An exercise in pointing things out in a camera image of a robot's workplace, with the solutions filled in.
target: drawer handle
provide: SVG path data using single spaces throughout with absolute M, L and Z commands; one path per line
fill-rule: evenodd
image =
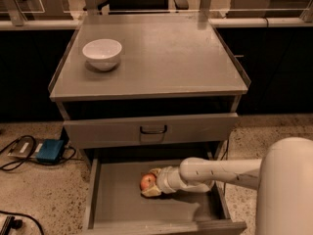
M 143 126 L 140 126 L 140 132 L 142 134 L 148 134 L 148 135 L 156 135 L 156 134 L 163 134 L 167 131 L 167 125 L 164 126 L 163 130 L 144 130 Z

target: drawer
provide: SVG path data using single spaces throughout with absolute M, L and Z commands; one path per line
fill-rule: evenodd
M 119 152 L 129 154 L 127 148 Z M 187 149 L 183 154 L 188 152 L 197 153 Z M 145 148 L 142 153 L 154 154 L 155 150 Z M 216 185 L 209 193 L 178 191 L 158 198 L 142 197 L 139 182 L 143 173 L 153 167 L 179 165 L 183 158 L 167 158 L 170 151 L 150 161 L 142 160 L 141 153 L 137 156 L 93 161 L 83 234 L 230 235 L 246 229 L 245 222 L 231 220 L 222 190 Z
M 227 140 L 237 114 L 65 121 L 77 149 Z

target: table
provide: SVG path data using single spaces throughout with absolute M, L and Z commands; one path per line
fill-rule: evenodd
M 99 38 L 123 47 L 119 66 L 109 72 L 90 67 L 81 53 Z M 86 234 L 245 229 L 244 222 L 232 222 L 218 188 L 188 200 L 184 194 L 168 198 L 160 209 L 136 185 L 151 166 L 207 158 L 198 145 L 219 149 L 237 120 L 247 86 L 204 15 L 87 16 L 51 88 L 72 145 L 84 156 L 90 149 L 94 155 L 85 156 L 90 165 L 93 159 Z

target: speckled floor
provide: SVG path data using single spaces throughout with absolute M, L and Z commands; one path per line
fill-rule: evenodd
M 0 123 L 0 149 L 26 134 L 59 138 L 61 130 L 61 122 Z M 290 136 L 313 139 L 313 114 L 240 117 L 230 136 L 229 160 L 262 158 L 270 145 Z M 5 152 L 0 165 L 10 160 Z M 0 210 L 34 216 L 46 235 L 79 234 L 88 184 L 89 170 L 78 160 L 53 167 L 24 164 L 14 172 L 0 171 Z M 226 201 L 232 219 L 246 222 L 243 234 L 254 234 L 256 192 L 227 185 Z M 23 228 L 14 234 L 39 234 L 31 221 L 23 220 Z

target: bowl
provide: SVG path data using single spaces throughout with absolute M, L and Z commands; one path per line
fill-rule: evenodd
M 120 62 L 122 46 L 113 39 L 98 39 L 87 43 L 82 53 L 87 62 L 100 71 L 108 71 Z

